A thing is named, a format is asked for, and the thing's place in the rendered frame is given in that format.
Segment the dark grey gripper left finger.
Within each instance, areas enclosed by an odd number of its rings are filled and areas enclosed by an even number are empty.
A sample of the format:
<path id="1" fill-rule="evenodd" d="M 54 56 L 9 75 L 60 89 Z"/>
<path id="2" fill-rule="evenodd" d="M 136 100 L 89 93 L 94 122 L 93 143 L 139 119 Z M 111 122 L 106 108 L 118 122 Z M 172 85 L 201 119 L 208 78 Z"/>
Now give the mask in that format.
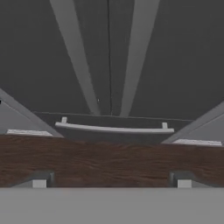
<path id="1" fill-rule="evenodd" d="M 49 188 L 54 187 L 53 171 L 35 171 L 32 175 L 11 185 L 11 187 Z"/>

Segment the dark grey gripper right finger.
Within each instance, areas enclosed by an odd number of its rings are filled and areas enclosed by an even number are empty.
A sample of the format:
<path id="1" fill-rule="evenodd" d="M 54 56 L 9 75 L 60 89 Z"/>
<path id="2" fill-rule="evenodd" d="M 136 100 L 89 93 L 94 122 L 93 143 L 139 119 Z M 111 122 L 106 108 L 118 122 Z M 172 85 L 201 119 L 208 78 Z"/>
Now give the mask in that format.
<path id="1" fill-rule="evenodd" d="M 169 174 L 169 185 L 176 188 L 217 187 L 216 184 L 196 177 L 191 171 L 171 171 Z"/>

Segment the dark grey fridge drawer front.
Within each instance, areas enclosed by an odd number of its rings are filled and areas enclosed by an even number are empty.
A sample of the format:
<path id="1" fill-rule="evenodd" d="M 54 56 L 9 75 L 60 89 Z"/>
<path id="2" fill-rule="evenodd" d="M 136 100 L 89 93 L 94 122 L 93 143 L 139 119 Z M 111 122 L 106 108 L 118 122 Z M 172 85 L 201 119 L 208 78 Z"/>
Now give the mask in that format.
<path id="1" fill-rule="evenodd" d="M 142 117 L 121 118 L 118 116 L 75 115 L 46 112 L 35 112 L 35 115 L 46 122 L 48 125 L 52 126 L 66 139 L 74 141 L 87 141 L 95 143 L 105 142 L 116 144 L 160 144 L 165 139 L 170 137 L 171 134 L 113 133 L 83 129 L 68 129 L 57 127 L 55 123 L 60 122 L 62 117 L 66 117 L 67 122 L 71 124 L 99 126 L 106 128 L 161 129 L 162 123 L 167 123 L 169 128 L 173 128 L 175 131 L 179 131 L 192 122 L 191 120 L 179 119 Z"/>

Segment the dark grey fridge door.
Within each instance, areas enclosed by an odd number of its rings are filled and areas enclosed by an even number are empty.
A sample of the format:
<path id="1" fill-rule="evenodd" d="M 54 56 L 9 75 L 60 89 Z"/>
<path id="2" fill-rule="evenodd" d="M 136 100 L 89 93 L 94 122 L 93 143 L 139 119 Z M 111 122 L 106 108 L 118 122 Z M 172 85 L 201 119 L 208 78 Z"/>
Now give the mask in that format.
<path id="1" fill-rule="evenodd" d="M 110 114 L 108 0 L 73 0 L 101 111 Z M 0 88 L 32 112 L 90 112 L 50 0 L 0 0 Z"/>
<path id="2" fill-rule="evenodd" d="M 134 2 L 108 0 L 112 112 L 116 116 L 121 113 Z M 193 121 L 221 102 L 224 0 L 160 0 L 127 117 Z"/>

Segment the grey cabinet side panel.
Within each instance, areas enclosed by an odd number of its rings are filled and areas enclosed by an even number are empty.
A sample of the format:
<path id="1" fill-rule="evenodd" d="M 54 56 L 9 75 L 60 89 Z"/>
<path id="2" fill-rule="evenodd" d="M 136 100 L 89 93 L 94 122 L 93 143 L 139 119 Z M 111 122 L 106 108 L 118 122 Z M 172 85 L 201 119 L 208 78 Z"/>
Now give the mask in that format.
<path id="1" fill-rule="evenodd" d="M 0 88 L 0 134 L 63 137 Z"/>
<path id="2" fill-rule="evenodd" d="M 224 146 L 224 101 L 165 139 L 163 144 Z"/>

